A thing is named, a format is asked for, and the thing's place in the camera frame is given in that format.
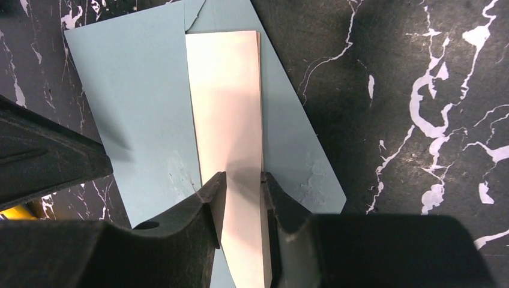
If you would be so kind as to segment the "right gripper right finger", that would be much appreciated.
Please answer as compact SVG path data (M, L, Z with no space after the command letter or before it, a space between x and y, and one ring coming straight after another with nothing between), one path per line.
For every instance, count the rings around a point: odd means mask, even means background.
M267 172L261 189L272 287L496 287L452 217L312 213Z

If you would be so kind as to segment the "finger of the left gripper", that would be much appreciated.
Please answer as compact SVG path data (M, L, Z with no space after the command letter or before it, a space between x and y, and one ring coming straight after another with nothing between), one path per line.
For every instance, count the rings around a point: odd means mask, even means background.
M104 146L1 97L1 209L112 174Z

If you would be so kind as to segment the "teal paper envelope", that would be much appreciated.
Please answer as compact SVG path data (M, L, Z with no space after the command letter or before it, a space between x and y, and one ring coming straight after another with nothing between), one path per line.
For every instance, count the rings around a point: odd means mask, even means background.
M65 32L130 223L206 183L200 173L185 37L258 31L263 164L312 212L346 196L250 1L178 1ZM212 287L236 287L224 252Z

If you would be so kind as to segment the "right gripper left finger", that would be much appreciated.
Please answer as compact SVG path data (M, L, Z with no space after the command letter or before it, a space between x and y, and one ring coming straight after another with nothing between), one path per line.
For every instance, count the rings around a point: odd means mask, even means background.
M125 229L107 221L1 221L2 287L209 287L226 173Z

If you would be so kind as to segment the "beige paper letter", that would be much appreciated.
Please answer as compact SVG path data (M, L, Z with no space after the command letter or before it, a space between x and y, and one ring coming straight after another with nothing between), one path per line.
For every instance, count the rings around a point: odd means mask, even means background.
M258 31L188 34L188 76L203 180L226 174L220 245L236 287L269 287L262 213L263 125Z

